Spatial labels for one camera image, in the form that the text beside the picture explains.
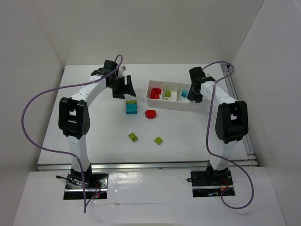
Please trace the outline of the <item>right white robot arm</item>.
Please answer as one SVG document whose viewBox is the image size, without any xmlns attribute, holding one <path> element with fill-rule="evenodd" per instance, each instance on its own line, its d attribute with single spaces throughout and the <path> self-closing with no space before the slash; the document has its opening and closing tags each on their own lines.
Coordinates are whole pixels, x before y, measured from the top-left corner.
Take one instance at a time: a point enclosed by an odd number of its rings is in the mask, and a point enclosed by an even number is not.
<svg viewBox="0 0 301 226">
<path fill-rule="evenodd" d="M 188 100 L 201 103 L 203 98 L 210 100 L 210 106 L 217 109 L 215 133 L 221 141 L 217 153 L 212 153 L 204 179 L 217 185 L 226 178 L 228 166 L 237 143 L 248 133 L 248 114 L 245 101 L 230 97 L 211 76 L 206 76 L 201 67 L 189 70 L 191 87 Z"/>
</svg>

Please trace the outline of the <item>green long lego brick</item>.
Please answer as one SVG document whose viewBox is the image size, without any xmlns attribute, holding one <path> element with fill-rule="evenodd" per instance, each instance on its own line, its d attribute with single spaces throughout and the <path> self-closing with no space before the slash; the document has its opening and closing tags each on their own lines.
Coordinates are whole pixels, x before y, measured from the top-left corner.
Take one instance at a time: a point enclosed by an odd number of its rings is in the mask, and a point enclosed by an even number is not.
<svg viewBox="0 0 301 226">
<path fill-rule="evenodd" d="M 137 100 L 127 100 L 126 104 L 137 104 Z"/>
</svg>

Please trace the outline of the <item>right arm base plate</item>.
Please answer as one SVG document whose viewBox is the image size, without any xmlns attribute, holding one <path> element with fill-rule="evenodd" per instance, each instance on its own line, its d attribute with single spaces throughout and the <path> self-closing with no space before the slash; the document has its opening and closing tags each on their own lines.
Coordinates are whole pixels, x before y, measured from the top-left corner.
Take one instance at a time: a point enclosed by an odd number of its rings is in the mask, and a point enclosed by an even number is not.
<svg viewBox="0 0 301 226">
<path fill-rule="evenodd" d="M 191 171 L 190 177 L 186 179 L 191 183 L 193 198 L 199 197 L 218 197 L 235 196 L 235 189 L 231 172 L 228 171 L 225 176 L 210 181 L 204 171 Z"/>
</svg>

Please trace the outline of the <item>red top lego brick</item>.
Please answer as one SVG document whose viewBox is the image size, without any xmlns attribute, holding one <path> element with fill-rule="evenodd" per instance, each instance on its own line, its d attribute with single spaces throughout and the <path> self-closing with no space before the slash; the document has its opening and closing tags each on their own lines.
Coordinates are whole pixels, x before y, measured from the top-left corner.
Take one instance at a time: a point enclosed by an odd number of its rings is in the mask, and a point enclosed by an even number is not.
<svg viewBox="0 0 301 226">
<path fill-rule="evenodd" d="M 160 99 L 162 94 L 162 89 L 152 88 L 150 92 L 150 99 Z"/>
</svg>

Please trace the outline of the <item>red flower oval lego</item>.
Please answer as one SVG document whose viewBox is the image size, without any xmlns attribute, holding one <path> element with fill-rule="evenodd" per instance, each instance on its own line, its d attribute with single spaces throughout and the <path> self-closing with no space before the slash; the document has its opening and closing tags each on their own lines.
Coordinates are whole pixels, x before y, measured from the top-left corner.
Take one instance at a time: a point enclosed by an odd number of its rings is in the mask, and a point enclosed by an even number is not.
<svg viewBox="0 0 301 226">
<path fill-rule="evenodd" d="M 157 116 L 157 112 L 155 110 L 146 110 L 145 117 L 147 119 L 155 119 Z"/>
</svg>

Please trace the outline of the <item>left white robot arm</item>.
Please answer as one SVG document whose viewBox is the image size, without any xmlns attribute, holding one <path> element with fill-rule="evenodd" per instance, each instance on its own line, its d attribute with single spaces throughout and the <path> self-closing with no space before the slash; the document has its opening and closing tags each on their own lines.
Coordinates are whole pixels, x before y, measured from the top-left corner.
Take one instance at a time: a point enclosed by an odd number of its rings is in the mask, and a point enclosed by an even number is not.
<svg viewBox="0 0 301 226">
<path fill-rule="evenodd" d="M 92 166 L 87 155 L 86 134 L 91 122 L 89 107 L 106 88 L 112 89 L 112 97 L 125 99 L 125 95 L 135 97 L 131 76 L 124 76 L 126 67 L 114 61 L 105 60 L 103 67 L 94 70 L 86 85 L 71 97 L 63 97 L 59 102 L 58 126 L 66 136 L 70 153 L 75 155 L 71 161 L 71 178 L 89 184 Z"/>
</svg>

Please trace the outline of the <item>green square lego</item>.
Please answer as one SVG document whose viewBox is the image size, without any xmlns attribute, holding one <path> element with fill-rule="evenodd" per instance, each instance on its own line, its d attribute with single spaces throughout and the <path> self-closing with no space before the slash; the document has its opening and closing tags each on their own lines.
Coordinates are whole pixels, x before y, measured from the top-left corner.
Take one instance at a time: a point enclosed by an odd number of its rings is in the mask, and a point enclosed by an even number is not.
<svg viewBox="0 0 301 226">
<path fill-rule="evenodd" d="M 128 137 L 131 139 L 131 141 L 133 142 L 133 143 L 135 143 L 137 140 L 138 140 L 138 137 L 136 136 L 136 134 L 135 133 L 130 133 L 129 135 L 128 135 Z"/>
<path fill-rule="evenodd" d="M 160 137 L 157 137 L 155 138 L 154 142 L 157 144 L 157 145 L 161 145 L 163 140 L 160 138 Z"/>
</svg>

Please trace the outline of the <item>white divided sorting tray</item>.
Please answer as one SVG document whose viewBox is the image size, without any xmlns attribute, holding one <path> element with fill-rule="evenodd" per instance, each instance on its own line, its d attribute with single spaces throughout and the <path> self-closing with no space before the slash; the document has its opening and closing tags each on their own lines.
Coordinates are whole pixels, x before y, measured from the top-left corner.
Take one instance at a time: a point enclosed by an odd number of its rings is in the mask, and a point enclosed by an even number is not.
<svg viewBox="0 0 301 226">
<path fill-rule="evenodd" d="M 150 93 L 152 88 L 162 89 L 160 99 L 150 99 Z M 200 109 L 201 104 L 191 102 L 187 98 L 181 96 L 181 92 L 186 90 L 189 92 L 190 84 L 167 82 L 167 81 L 153 81 L 148 82 L 146 91 L 146 101 L 149 107 L 161 108 L 177 111 L 189 111 L 194 112 Z M 165 98 L 165 92 L 170 91 L 171 97 Z"/>
</svg>

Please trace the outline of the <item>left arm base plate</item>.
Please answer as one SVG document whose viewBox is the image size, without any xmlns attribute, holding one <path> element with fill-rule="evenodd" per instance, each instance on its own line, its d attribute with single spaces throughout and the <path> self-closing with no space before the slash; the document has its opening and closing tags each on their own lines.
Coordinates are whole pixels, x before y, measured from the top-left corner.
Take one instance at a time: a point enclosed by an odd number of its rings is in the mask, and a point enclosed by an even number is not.
<svg viewBox="0 0 301 226">
<path fill-rule="evenodd" d="M 65 181 L 64 200 L 83 200 L 82 181 L 72 179 L 70 173 L 65 176 L 56 176 Z M 107 199 L 108 173 L 93 173 L 89 182 L 85 182 L 86 199 Z"/>
</svg>

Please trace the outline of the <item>small blue lego brick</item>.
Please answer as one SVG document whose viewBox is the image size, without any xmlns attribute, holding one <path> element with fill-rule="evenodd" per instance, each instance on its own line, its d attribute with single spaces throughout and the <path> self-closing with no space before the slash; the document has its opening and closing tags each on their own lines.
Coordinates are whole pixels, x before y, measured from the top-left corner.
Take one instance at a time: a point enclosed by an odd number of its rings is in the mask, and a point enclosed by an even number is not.
<svg viewBox="0 0 301 226">
<path fill-rule="evenodd" d="M 187 98 L 188 93 L 189 93 L 188 91 L 183 90 L 183 91 L 181 92 L 181 96 L 182 96 L 183 98 Z"/>
</svg>

